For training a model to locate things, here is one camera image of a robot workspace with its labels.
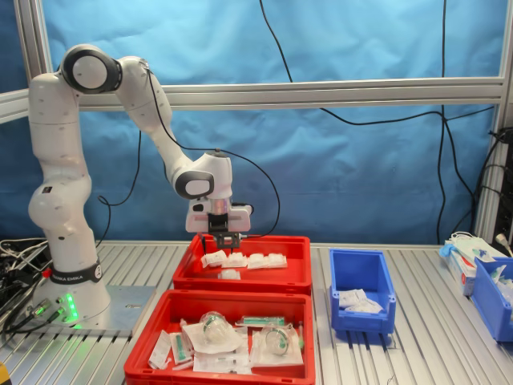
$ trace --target red plastic tray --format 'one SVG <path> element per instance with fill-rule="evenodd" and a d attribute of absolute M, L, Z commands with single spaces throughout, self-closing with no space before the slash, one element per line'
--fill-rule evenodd
<path fill-rule="evenodd" d="M 207 253 L 218 249 L 212 236 L 205 236 Z M 248 269 L 240 271 L 240 280 L 218 279 L 221 268 L 201 265 L 204 256 L 203 245 L 197 235 L 182 258 L 173 276 L 176 289 L 246 291 L 250 293 L 295 293 L 310 295 L 312 273 L 310 265 L 310 240 L 307 237 L 266 236 L 248 238 L 240 243 L 241 252 L 249 256 L 253 253 L 282 253 L 287 257 L 284 269 Z"/>
<path fill-rule="evenodd" d="M 303 365 L 294 367 L 253 368 L 255 375 L 233 375 L 200 373 L 188 368 L 173 371 L 174 361 L 165 370 L 153 370 L 147 364 L 155 347 L 160 331 L 168 333 L 180 331 L 180 319 L 199 322 L 209 311 L 217 311 L 234 324 L 243 315 L 285 317 L 297 328 L 303 321 Z M 248 343 L 251 351 L 253 328 L 248 329 Z M 315 384 L 315 357 L 313 350 L 312 302 L 302 294 L 259 294 L 226 293 L 212 291 L 169 290 L 159 300 L 153 314 L 144 327 L 134 349 L 125 362 L 127 385 L 275 385 L 291 383 L 296 385 Z"/>

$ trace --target sterile packaging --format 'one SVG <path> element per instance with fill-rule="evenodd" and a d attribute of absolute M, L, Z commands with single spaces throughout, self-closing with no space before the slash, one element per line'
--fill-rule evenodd
<path fill-rule="evenodd" d="M 357 311 L 360 313 L 372 313 L 377 314 L 380 311 L 384 310 L 382 306 L 373 301 L 372 299 L 363 299 L 359 303 L 357 303 L 354 306 L 347 307 L 345 311 Z"/>
<path fill-rule="evenodd" d="M 271 253 L 267 258 L 269 259 L 269 268 L 278 269 L 287 267 L 287 257 L 283 254 Z"/>
<path fill-rule="evenodd" d="M 223 261 L 223 269 L 232 267 L 246 267 L 248 265 L 248 259 L 243 253 L 231 253 L 228 258 Z"/>
<path fill-rule="evenodd" d="M 248 328 L 239 327 L 234 331 L 242 338 L 242 344 L 234 351 L 207 355 L 196 353 L 194 356 L 194 371 L 211 373 L 251 374 L 249 366 Z"/>
<path fill-rule="evenodd" d="M 269 257 L 264 254 L 251 254 L 248 259 L 248 269 L 263 269 L 269 265 Z"/>
<path fill-rule="evenodd" d="M 170 333 L 170 337 L 175 365 L 191 360 L 192 347 L 188 345 L 188 340 L 184 338 L 182 333 Z"/>
<path fill-rule="evenodd" d="M 354 306 L 360 301 L 366 299 L 366 292 L 362 289 L 347 290 L 338 292 L 338 306 L 345 309 L 349 306 Z"/>
<path fill-rule="evenodd" d="M 240 321 L 235 322 L 237 326 L 264 327 L 267 325 L 285 326 L 284 317 L 251 317 L 243 316 Z"/>
<path fill-rule="evenodd" d="M 150 359 L 147 361 L 148 365 L 153 369 L 165 369 L 171 359 L 168 359 L 169 351 L 171 350 L 171 336 L 164 330 L 160 332 L 157 344 L 153 348 Z"/>
<path fill-rule="evenodd" d="M 469 261 L 449 243 L 441 248 L 440 255 L 449 266 L 449 271 L 458 283 L 462 294 L 471 296 L 474 291 L 476 274 L 474 260 Z"/>
<path fill-rule="evenodd" d="M 201 257 L 201 264 L 203 265 L 203 268 L 207 266 L 218 267 L 221 266 L 226 259 L 226 253 L 223 250 L 219 250 L 215 253 L 205 254 Z"/>
<path fill-rule="evenodd" d="M 219 279 L 240 279 L 240 272 L 234 269 L 227 269 L 217 274 Z"/>
<path fill-rule="evenodd" d="M 195 352 L 215 354 L 234 351 L 242 344 L 242 338 L 218 313 L 206 313 L 200 323 L 185 325 L 183 331 L 191 340 Z"/>
<path fill-rule="evenodd" d="M 288 324 L 286 327 L 267 326 L 253 331 L 249 362 L 253 367 L 284 367 L 302 365 L 299 336 Z"/>

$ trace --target medical supply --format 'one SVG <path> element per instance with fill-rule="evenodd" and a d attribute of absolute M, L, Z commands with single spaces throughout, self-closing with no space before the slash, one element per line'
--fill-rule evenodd
<path fill-rule="evenodd" d="M 192 347 L 188 346 L 182 333 L 170 333 L 170 336 L 175 364 L 184 363 L 192 359 Z"/>
<path fill-rule="evenodd" d="M 201 265 L 203 265 L 203 268 L 207 266 L 218 267 L 221 266 L 226 259 L 226 253 L 223 250 L 219 250 L 201 257 Z"/>
<path fill-rule="evenodd" d="M 248 259 L 248 269 L 263 269 L 269 265 L 269 257 L 264 257 L 264 254 L 255 253 L 251 254 Z"/>
<path fill-rule="evenodd" d="M 338 305 L 342 309 L 345 309 L 349 306 L 354 306 L 360 301 L 366 299 L 366 292 L 362 289 L 358 290 L 347 290 L 347 291 L 339 291 L 338 292 Z"/>
<path fill-rule="evenodd" d="M 240 272 L 234 269 L 227 269 L 217 274 L 219 279 L 240 279 Z"/>
<path fill-rule="evenodd" d="M 278 269 L 287 267 L 287 257 L 283 254 L 271 253 L 267 258 L 269 259 L 269 268 Z"/>
<path fill-rule="evenodd" d="M 223 269 L 231 267 L 246 267 L 248 265 L 248 259 L 243 253 L 231 253 L 228 258 L 223 261 L 221 267 Z"/>
<path fill-rule="evenodd" d="M 267 325 L 284 326 L 284 317 L 251 317 L 245 315 L 240 321 L 235 322 L 237 326 L 264 327 Z"/>
<path fill-rule="evenodd" d="M 181 365 L 177 365 L 172 368 L 174 371 L 182 371 L 183 369 L 187 369 L 188 367 L 192 367 L 194 365 L 194 361 L 188 361 L 186 363 L 182 363 Z"/>
<path fill-rule="evenodd" d="M 248 328 L 238 327 L 234 331 L 242 338 L 242 344 L 234 351 L 208 355 L 196 353 L 194 371 L 211 373 L 251 374 L 249 366 Z"/>
<path fill-rule="evenodd" d="M 194 351 L 199 353 L 234 351 L 243 342 L 233 327 L 216 312 L 206 313 L 200 323 L 185 325 L 182 329 L 191 340 Z"/>
<path fill-rule="evenodd" d="M 438 253 L 449 266 L 450 274 L 458 283 L 461 293 L 466 296 L 472 295 L 476 274 L 474 260 L 464 257 L 451 243 L 445 244 Z"/>
<path fill-rule="evenodd" d="M 347 307 L 345 311 L 356 311 L 360 313 L 373 313 L 377 314 L 382 311 L 382 306 L 373 301 L 372 299 L 365 298 L 354 306 Z"/>
<path fill-rule="evenodd" d="M 460 254 L 472 262 L 475 257 L 483 262 L 493 262 L 496 257 L 506 257 L 500 251 L 488 245 L 482 238 L 472 237 L 466 233 L 453 234 L 446 243 L 452 243 Z"/>
<path fill-rule="evenodd" d="M 292 327 L 267 326 L 253 331 L 249 362 L 253 367 L 283 367 L 302 365 L 299 337 Z"/>
<path fill-rule="evenodd" d="M 148 365 L 153 369 L 165 369 L 168 367 L 168 363 L 171 359 L 168 359 L 169 351 L 171 350 L 171 336 L 164 330 L 160 332 L 157 344 L 153 348 L 153 352 L 148 360 Z"/>
<path fill-rule="evenodd" d="M 499 282 L 500 276 L 503 273 L 504 269 L 506 269 L 506 265 L 501 265 L 497 269 L 495 269 L 491 274 L 491 280 L 497 284 Z"/>
<path fill-rule="evenodd" d="M 299 348 L 301 351 L 305 348 L 305 339 L 303 338 L 303 322 L 299 321 Z"/>

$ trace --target blue backdrop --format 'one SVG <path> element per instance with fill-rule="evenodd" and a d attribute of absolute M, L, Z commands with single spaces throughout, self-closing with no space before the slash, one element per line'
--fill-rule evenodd
<path fill-rule="evenodd" d="M 9 58 L 13 75 L 4 72 L 0 91 L 26 86 L 12 5 L 7 3 L 0 5 L 0 38 L 10 43 L 0 55 Z M 440 75 L 442 0 L 268 0 L 265 5 L 295 81 Z M 132 1 L 130 6 L 121 0 L 53 0 L 44 6 L 55 67 L 69 47 L 92 43 L 113 57 L 144 57 L 162 84 L 287 81 L 257 0 Z M 505 11 L 505 0 L 449 1 L 447 76 L 499 73 Z M 448 106 L 446 114 L 484 107 Z M 439 107 L 333 111 L 348 120 L 368 121 L 433 109 Z M 470 186 L 475 186 L 487 151 L 491 117 L 486 111 L 450 122 L 460 172 Z M 81 122 L 93 180 L 85 214 L 99 237 L 107 209 L 95 198 L 102 194 L 116 202 L 126 196 L 135 173 L 138 130 L 122 112 L 82 113 Z M 436 172 L 441 124 L 435 115 L 352 127 L 319 110 L 176 111 L 172 129 L 184 145 L 226 148 L 268 171 L 282 201 L 276 233 L 306 235 L 313 241 L 436 241 L 442 197 Z M 188 155 L 195 159 L 201 154 Z M 190 238 L 184 232 L 187 202 L 164 179 L 162 162 L 146 136 L 141 162 L 131 199 L 113 208 L 107 238 Z M 232 162 L 234 200 L 255 206 L 253 230 L 264 232 L 276 214 L 272 188 L 251 164 Z M 470 208 L 470 198 L 454 174 L 448 141 L 442 162 L 447 194 L 442 235 L 447 236 Z M 26 207 L 42 175 L 26 120 L 0 126 L 0 176 L 0 236 L 38 233 Z"/>

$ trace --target cable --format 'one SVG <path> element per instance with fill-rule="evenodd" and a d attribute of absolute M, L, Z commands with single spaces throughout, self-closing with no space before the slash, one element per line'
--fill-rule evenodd
<path fill-rule="evenodd" d="M 157 103 L 157 97 L 156 97 L 156 94 L 155 94 L 155 89 L 153 88 L 153 82 L 151 81 L 151 71 L 149 69 L 147 71 L 148 71 L 148 78 L 150 79 L 151 93 L 153 94 L 153 100 L 155 101 L 155 108 L 157 110 L 157 115 L 159 116 L 160 124 L 162 124 L 162 128 L 164 129 L 164 132 L 166 133 L 166 135 L 169 136 L 169 139 L 171 139 L 178 147 L 182 148 L 183 150 L 215 151 L 216 150 L 215 148 L 186 147 L 186 146 L 183 146 L 182 144 L 178 143 L 178 141 L 176 141 L 176 139 L 173 138 L 173 136 L 166 129 L 166 125 L 164 124 L 164 121 L 162 120 L 162 115 L 160 114 L 159 104 Z M 265 233 L 263 235 L 249 235 L 249 236 L 250 237 L 265 237 L 266 235 L 269 235 L 276 228 L 276 226 L 278 224 L 278 221 L 280 220 L 280 211 L 281 211 L 280 194 L 278 194 L 278 190 L 276 188 L 276 185 L 273 182 L 273 179 L 271 178 L 271 176 L 268 175 L 267 172 L 264 171 L 264 169 L 262 167 L 260 167 L 258 164 L 256 164 L 252 160 L 246 158 L 245 156 L 236 154 L 235 152 L 224 150 L 222 148 L 219 148 L 219 151 L 226 152 L 227 154 L 230 154 L 230 155 L 236 156 L 238 158 L 241 158 L 243 160 L 246 160 L 247 162 L 251 163 L 256 168 L 258 168 L 267 177 L 267 179 L 269 179 L 269 182 L 271 182 L 271 185 L 273 186 L 273 189 L 274 189 L 274 193 L 276 194 L 277 205 L 278 205 L 277 215 L 276 215 L 276 220 L 274 221 L 274 225 L 273 225 L 273 227 L 267 233 Z"/>
<path fill-rule="evenodd" d="M 442 77 L 445 77 L 445 72 L 446 72 L 446 6 L 447 6 L 447 1 L 444 0 L 444 2 L 443 2 L 443 13 L 442 13 Z M 292 76 L 290 74 L 289 65 L 287 64 L 287 60 L 285 59 L 285 55 L 284 55 L 283 50 L 281 48 L 281 44 L 280 44 L 276 34 L 274 33 L 271 25 L 269 24 L 269 21 L 267 19 L 267 15 L 265 14 L 264 3 L 263 3 L 262 0 L 260 0 L 260 7 L 261 7 L 261 10 L 262 10 L 262 15 L 263 15 L 264 20 L 265 20 L 265 24 L 267 25 L 269 31 L 273 35 L 274 41 L 276 42 L 278 50 L 280 51 L 281 60 L 283 61 L 283 64 L 285 66 L 285 70 L 287 71 L 287 76 L 289 77 L 289 81 L 290 81 L 290 83 L 293 83 L 293 78 L 292 78 Z M 487 111 L 487 110 L 490 110 L 492 108 L 493 107 L 487 107 L 487 108 L 484 108 L 483 110 L 474 111 L 474 112 L 471 112 L 471 113 L 468 113 L 468 114 L 465 114 L 465 115 L 461 115 L 461 116 L 456 116 L 456 117 L 453 117 L 451 119 L 455 120 L 455 119 L 463 118 L 465 116 L 475 115 L 477 113 L 480 113 L 480 112 L 483 112 L 483 111 Z M 440 213 L 438 215 L 438 222 L 437 222 L 437 229 L 436 229 L 438 243 L 440 243 L 440 235 L 439 235 L 440 223 L 441 223 L 441 220 L 442 220 L 443 210 L 445 208 L 445 203 L 446 203 L 446 195 L 445 195 L 445 191 L 444 191 L 444 188 L 443 188 L 443 182 L 442 182 L 442 176 L 441 176 L 441 159 L 442 159 L 443 137 L 444 137 L 443 132 L 445 131 L 445 128 L 447 129 L 447 134 L 449 135 L 449 138 L 450 138 L 450 144 L 451 144 L 451 149 L 452 149 L 453 159 L 454 159 L 454 170 L 456 171 L 456 175 L 458 176 L 458 178 L 461 180 L 461 182 L 465 186 L 465 189 L 471 195 L 472 208 L 475 207 L 475 196 L 472 193 L 471 189 L 468 187 L 468 185 L 465 182 L 465 180 L 462 178 L 462 176 L 461 176 L 461 174 L 459 173 L 459 170 L 458 170 L 458 162 L 456 160 L 456 150 L 455 150 L 455 147 L 454 147 L 454 141 L 453 141 L 453 138 L 452 138 L 452 134 L 450 133 L 449 124 L 447 123 L 447 119 L 445 117 L 445 106 L 442 105 L 442 112 L 428 111 L 428 112 L 424 112 L 422 114 L 407 116 L 405 118 L 399 118 L 399 119 L 394 119 L 394 120 L 377 120 L 377 121 L 372 121 L 372 122 L 361 122 L 361 123 L 351 122 L 349 120 L 346 120 L 346 119 L 340 117 L 339 115 L 337 115 L 337 114 L 335 114 L 335 113 L 331 112 L 330 110 L 328 110 L 326 108 L 323 108 L 323 107 L 320 108 L 320 110 L 330 114 L 331 116 L 333 116 L 334 118 L 340 120 L 341 122 L 344 122 L 346 124 L 350 124 L 350 125 L 353 125 L 353 126 L 366 126 L 366 125 L 371 125 L 371 124 L 397 123 L 397 122 L 402 122 L 402 121 L 405 121 L 405 120 L 415 119 L 415 118 L 418 118 L 420 116 L 426 116 L 426 115 L 429 115 L 429 114 L 439 115 L 442 118 L 442 137 L 441 137 L 441 140 L 440 140 L 440 149 L 439 149 L 439 154 L 438 154 L 437 173 L 438 173 L 438 181 L 440 183 L 440 190 L 442 191 L 442 207 L 440 208 Z"/>
<path fill-rule="evenodd" d="M 130 192 L 128 192 L 128 195 L 125 199 L 120 201 L 119 203 L 109 203 L 107 198 L 105 198 L 103 195 L 98 195 L 98 201 L 102 205 L 106 205 L 109 210 L 109 217 L 107 219 L 107 226 L 105 227 L 105 231 L 103 232 L 102 237 L 100 238 L 99 242 L 96 244 L 96 248 L 101 245 L 103 242 L 103 239 L 105 239 L 105 236 L 107 235 L 107 231 L 109 231 L 109 227 L 111 227 L 111 207 L 120 206 L 126 201 L 128 201 L 128 198 L 130 198 L 131 194 L 134 191 L 135 183 L 137 181 L 137 176 L 139 175 L 140 165 L 141 165 L 141 140 L 143 138 L 143 133 L 139 131 L 139 144 L 137 145 L 137 169 L 135 170 L 134 180 L 131 183 Z"/>

